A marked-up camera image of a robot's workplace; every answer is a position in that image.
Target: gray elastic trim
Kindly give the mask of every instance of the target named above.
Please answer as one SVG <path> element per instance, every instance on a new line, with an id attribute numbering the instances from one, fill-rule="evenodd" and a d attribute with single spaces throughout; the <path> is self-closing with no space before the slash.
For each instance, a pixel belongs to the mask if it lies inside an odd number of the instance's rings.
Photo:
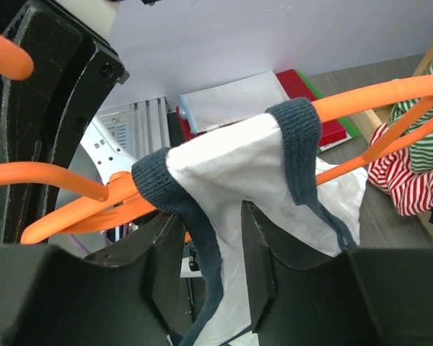
<path id="1" fill-rule="evenodd" d="M 206 299 L 197 320 L 179 344 L 192 346 L 223 299 L 222 256 L 209 218 L 168 172 L 168 151 L 169 148 L 164 148 L 145 156 L 133 165 L 131 173 L 139 193 L 154 207 L 181 215 L 196 246 L 199 266 L 206 282 Z"/>
<path id="2" fill-rule="evenodd" d="M 266 112 L 276 118 L 281 128 L 285 176 L 295 204 L 307 205 L 335 230 L 342 251 L 357 247 L 346 224 L 318 200 L 315 170 L 321 125 L 312 103 L 300 97 L 268 108 Z"/>

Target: white fabric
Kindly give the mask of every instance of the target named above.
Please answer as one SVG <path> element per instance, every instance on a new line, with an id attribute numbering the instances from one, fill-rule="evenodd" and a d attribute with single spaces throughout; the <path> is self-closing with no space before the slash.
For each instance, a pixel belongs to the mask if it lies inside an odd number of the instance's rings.
<path id="1" fill-rule="evenodd" d="M 217 346 L 250 326 L 240 210 L 253 201 L 276 225 L 315 249 L 336 256 L 333 229 L 308 207 L 295 205 L 284 176 L 282 139 L 272 115 L 262 114 L 221 128 L 170 150 L 171 175 L 202 207 L 222 253 L 224 298 L 195 345 Z M 317 160 L 317 172 L 333 165 Z M 359 243 L 359 207 L 367 173 L 357 169 L 319 186 L 319 200 L 350 229 Z M 243 346 L 257 345 L 248 338 Z"/>
<path id="2" fill-rule="evenodd" d="M 274 72 L 180 95 L 180 112 L 193 133 L 256 116 L 289 97 Z"/>
<path id="3" fill-rule="evenodd" d="M 231 346 L 257 346 L 258 345 L 258 335 L 248 332 L 236 340 L 229 342 Z"/>

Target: black plastic bracket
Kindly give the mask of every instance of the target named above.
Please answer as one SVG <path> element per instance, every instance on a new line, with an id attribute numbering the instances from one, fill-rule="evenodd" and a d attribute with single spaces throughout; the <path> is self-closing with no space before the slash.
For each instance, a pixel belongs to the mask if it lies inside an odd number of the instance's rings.
<path id="1" fill-rule="evenodd" d="M 92 117 L 125 68 L 115 51 L 53 1 L 0 0 L 0 33 L 35 62 L 26 81 L 0 77 L 0 163 L 68 167 Z M 54 209 L 58 189 L 0 187 L 0 242 Z"/>
<path id="2" fill-rule="evenodd" d="M 48 245 L 0 245 L 0 345 L 167 344 L 183 224 L 160 214 L 85 260 Z"/>
<path id="3" fill-rule="evenodd" d="M 246 202 L 242 241 L 260 346 L 433 346 L 433 250 L 330 258 Z"/>

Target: white wall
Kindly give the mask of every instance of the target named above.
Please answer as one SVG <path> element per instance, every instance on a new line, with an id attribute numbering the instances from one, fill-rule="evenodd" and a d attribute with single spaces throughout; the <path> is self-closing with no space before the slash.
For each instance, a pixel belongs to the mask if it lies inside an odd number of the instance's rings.
<path id="1" fill-rule="evenodd" d="M 424 52 L 433 0 L 127 0 L 110 42 L 131 78 L 103 108 L 273 69 L 318 74 Z"/>

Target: green and white striped fabric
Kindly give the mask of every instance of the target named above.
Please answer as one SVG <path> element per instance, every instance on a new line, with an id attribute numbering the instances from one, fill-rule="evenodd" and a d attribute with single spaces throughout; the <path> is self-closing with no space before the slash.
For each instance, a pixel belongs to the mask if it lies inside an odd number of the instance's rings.
<path id="1" fill-rule="evenodd" d="M 433 63 L 430 67 L 428 74 L 433 74 Z M 418 99 L 412 99 L 405 102 L 399 102 L 394 104 L 391 110 L 391 124 L 397 121 L 401 116 L 404 115 L 417 101 Z M 428 111 L 423 117 L 421 117 L 416 123 L 414 123 L 409 129 L 408 133 L 417 129 L 421 125 L 425 124 L 426 121 L 433 117 L 433 108 Z M 421 139 L 417 143 L 409 147 L 411 153 L 411 169 L 414 172 L 426 172 L 433 168 L 433 133 L 427 137 Z"/>

